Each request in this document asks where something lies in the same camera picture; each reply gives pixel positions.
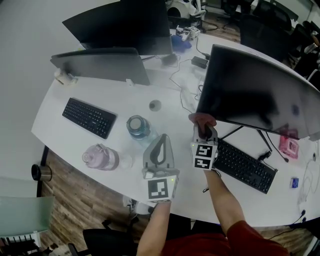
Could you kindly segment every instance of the water bottle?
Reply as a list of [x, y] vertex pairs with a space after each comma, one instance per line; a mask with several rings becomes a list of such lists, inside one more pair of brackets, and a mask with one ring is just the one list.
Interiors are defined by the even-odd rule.
[[150, 143], [158, 137], [157, 131], [151, 126], [148, 120], [140, 115], [131, 116], [126, 122], [126, 128], [131, 137], [138, 141], [144, 148], [147, 148]]
[[132, 158], [128, 154], [119, 153], [103, 144], [89, 147], [82, 155], [86, 166], [102, 171], [113, 171], [117, 168], [129, 169]]

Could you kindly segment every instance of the white desk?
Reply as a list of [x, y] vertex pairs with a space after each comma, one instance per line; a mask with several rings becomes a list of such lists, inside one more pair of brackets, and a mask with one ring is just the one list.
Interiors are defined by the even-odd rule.
[[[210, 53], [214, 43], [249, 50], [267, 60], [278, 63], [245, 46], [209, 35], [201, 35], [198, 48], [202, 52]], [[181, 55], [181, 61], [191, 59], [195, 55], [201, 57], [194, 46]], [[147, 60], [145, 66], [153, 85], [129, 87], [124, 82], [81, 77], [76, 85], [65, 87], [54, 81], [41, 104], [32, 132], [52, 151], [84, 174], [123, 195], [145, 203], [147, 195], [141, 191], [140, 186], [143, 150], [136, 141], [131, 139], [126, 127], [126, 121], [129, 117], [141, 115], [152, 123], [159, 134], [166, 133], [171, 140], [175, 167], [180, 170], [179, 183], [171, 212], [197, 220], [217, 223], [218, 219], [211, 203], [210, 194], [202, 192], [207, 186], [205, 176], [202, 171], [194, 170], [191, 167], [190, 142], [193, 135], [193, 125], [188, 119], [189, 112], [181, 106], [180, 89], [168, 79], [178, 69], [161, 66], [159, 59]], [[181, 64], [180, 72], [173, 79], [179, 84], [185, 83], [184, 85], [191, 93], [195, 94], [204, 75], [205, 70], [192, 67], [191, 63], [186, 61]], [[70, 97], [117, 114], [116, 122], [107, 140], [95, 136], [62, 117]], [[160, 111], [152, 112], [149, 110], [149, 103], [152, 100], [161, 101]], [[218, 122], [216, 129], [219, 136], [222, 137], [236, 127], [237, 125]], [[279, 136], [271, 134], [270, 137], [273, 143], [278, 145]], [[250, 128], [239, 130], [228, 137], [226, 141], [254, 158], [268, 150], [259, 134]], [[133, 167], [130, 170], [116, 171], [87, 168], [82, 161], [82, 154], [89, 146], [96, 143], [103, 143], [119, 152], [131, 154], [134, 158]], [[250, 225], [254, 227], [288, 225], [298, 219], [302, 209], [306, 210], [308, 220], [320, 216], [320, 205], [318, 204], [320, 189], [316, 191], [315, 195], [310, 193], [307, 202], [298, 207], [299, 188], [289, 188], [291, 177], [298, 177], [302, 181], [306, 161], [311, 158], [315, 149], [315, 143], [313, 145], [306, 139], [300, 140], [299, 144], [301, 151], [298, 160], [290, 159], [289, 163], [285, 163], [275, 151], [266, 160], [269, 165], [279, 169], [267, 195], [221, 173], [227, 187], [239, 200]], [[313, 176], [316, 183], [319, 166], [310, 164], [309, 167], [314, 170]]]

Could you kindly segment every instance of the pink water bottle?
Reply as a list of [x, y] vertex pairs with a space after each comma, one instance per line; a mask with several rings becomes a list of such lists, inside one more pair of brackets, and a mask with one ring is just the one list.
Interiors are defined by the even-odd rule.
[[128, 154], [118, 153], [117, 151], [96, 144], [89, 147], [82, 155], [82, 160], [89, 168], [102, 171], [113, 171], [118, 167], [129, 169], [132, 166], [132, 158]]

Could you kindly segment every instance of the trash can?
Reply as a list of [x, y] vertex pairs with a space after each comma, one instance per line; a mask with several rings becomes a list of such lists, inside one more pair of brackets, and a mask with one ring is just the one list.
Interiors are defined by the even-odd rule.
[[49, 166], [32, 165], [31, 174], [34, 181], [49, 182], [52, 179], [52, 170]]

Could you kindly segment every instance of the keyboard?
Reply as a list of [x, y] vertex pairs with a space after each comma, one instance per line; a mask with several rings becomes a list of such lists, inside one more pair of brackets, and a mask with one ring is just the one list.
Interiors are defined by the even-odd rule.
[[103, 139], [108, 137], [117, 118], [115, 114], [74, 98], [69, 99], [62, 116]]
[[267, 194], [276, 172], [224, 140], [218, 140], [213, 168]]

